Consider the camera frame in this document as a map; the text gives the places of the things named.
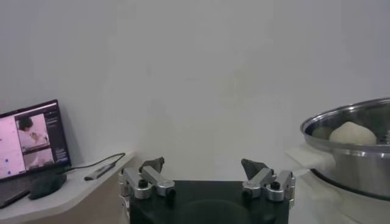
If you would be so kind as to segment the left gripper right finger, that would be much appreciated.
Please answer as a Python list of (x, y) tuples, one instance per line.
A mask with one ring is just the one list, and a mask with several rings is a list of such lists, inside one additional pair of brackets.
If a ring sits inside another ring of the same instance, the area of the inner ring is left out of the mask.
[(242, 159), (241, 165), (247, 180), (242, 183), (242, 196), (245, 203), (265, 196), (271, 202), (287, 201), (289, 207), (295, 204), (296, 177), (289, 170), (277, 174), (265, 163)]

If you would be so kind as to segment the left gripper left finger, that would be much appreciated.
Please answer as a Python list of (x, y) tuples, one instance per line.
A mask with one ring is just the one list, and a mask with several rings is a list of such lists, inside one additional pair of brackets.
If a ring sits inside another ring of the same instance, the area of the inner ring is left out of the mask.
[(176, 184), (165, 178), (161, 172), (165, 163), (164, 157), (147, 160), (139, 168), (126, 167), (119, 172), (119, 189), (122, 205), (129, 211), (131, 197), (137, 200), (152, 198), (152, 192), (162, 197), (169, 207), (176, 199)]

